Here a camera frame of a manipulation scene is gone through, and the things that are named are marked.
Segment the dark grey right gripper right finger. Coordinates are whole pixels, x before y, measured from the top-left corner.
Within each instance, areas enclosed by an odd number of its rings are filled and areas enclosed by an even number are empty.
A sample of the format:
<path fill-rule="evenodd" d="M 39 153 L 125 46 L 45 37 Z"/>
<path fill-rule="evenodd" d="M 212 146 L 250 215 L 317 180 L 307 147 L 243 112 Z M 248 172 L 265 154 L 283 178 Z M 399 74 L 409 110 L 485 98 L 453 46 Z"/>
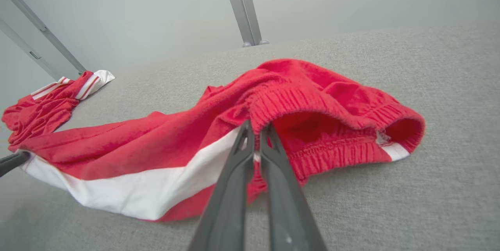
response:
<path fill-rule="evenodd" d="M 272 124 L 260 132 L 261 176 L 268 187 L 270 251 L 327 251 Z"/>

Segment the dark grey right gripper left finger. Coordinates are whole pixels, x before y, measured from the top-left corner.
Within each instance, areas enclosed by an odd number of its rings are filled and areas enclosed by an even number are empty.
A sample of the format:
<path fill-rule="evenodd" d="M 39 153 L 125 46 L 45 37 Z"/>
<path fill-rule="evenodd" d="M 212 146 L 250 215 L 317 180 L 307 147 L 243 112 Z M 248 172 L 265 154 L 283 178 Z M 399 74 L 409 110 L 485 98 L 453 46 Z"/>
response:
<path fill-rule="evenodd" d="M 245 121 L 187 251 L 243 251 L 247 186 L 254 175 L 255 135 Z"/>

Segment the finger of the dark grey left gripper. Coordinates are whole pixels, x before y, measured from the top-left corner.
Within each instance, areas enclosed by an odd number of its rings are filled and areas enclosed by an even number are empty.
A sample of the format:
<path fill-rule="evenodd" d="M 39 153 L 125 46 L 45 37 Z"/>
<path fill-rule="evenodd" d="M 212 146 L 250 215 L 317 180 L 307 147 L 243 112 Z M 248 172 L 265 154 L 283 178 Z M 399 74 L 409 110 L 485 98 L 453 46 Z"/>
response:
<path fill-rule="evenodd" d="M 26 151 L 18 151 L 7 157 L 0 158 L 0 178 L 7 173 L 23 165 L 30 159 L 30 153 Z"/>

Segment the red basketball jersey white trim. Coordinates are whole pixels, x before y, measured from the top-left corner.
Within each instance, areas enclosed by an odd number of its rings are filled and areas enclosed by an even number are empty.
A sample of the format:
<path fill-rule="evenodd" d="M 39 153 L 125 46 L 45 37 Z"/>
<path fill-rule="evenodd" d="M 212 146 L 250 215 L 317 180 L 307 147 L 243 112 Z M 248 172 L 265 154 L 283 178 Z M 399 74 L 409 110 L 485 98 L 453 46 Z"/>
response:
<path fill-rule="evenodd" d="M 66 123 L 73 109 L 115 76 L 110 71 L 85 71 L 77 80 L 61 77 L 5 109 L 1 120 L 11 131 L 8 150 L 15 152 L 27 139 L 52 133 Z"/>

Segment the red shorts with white stripes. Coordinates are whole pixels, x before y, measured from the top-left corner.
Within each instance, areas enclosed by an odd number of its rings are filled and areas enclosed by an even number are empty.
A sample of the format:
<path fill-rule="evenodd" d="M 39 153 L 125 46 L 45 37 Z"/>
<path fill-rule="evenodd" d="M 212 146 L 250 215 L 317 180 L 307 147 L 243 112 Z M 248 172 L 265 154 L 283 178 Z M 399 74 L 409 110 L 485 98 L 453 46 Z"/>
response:
<path fill-rule="evenodd" d="M 198 217 L 245 121 L 273 124 L 300 185 L 310 176 L 408 157 L 425 120 L 389 94 L 307 61 L 277 59 L 184 112 L 26 140 L 21 169 L 81 205 L 147 221 Z"/>

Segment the grey metal partition rail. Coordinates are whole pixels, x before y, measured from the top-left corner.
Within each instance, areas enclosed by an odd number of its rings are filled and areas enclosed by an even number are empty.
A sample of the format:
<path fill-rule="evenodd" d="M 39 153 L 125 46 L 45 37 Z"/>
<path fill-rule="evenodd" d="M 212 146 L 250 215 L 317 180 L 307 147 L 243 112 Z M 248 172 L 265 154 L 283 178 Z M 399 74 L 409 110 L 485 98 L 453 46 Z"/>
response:
<path fill-rule="evenodd" d="M 73 56 L 73 54 L 63 45 L 63 43 L 52 33 L 52 31 L 43 23 L 43 21 L 34 13 L 34 11 L 23 0 L 10 0 L 27 19 L 45 36 L 45 38 L 57 49 L 72 66 L 83 73 L 86 68 Z"/>
<path fill-rule="evenodd" d="M 47 72 L 55 80 L 59 80 L 62 75 L 53 70 L 51 66 L 39 56 L 39 54 L 17 34 L 2 18 L 0 18 L 0 30 L 13 41 L 23 52 L 25 52 L 38 66 Z"/>

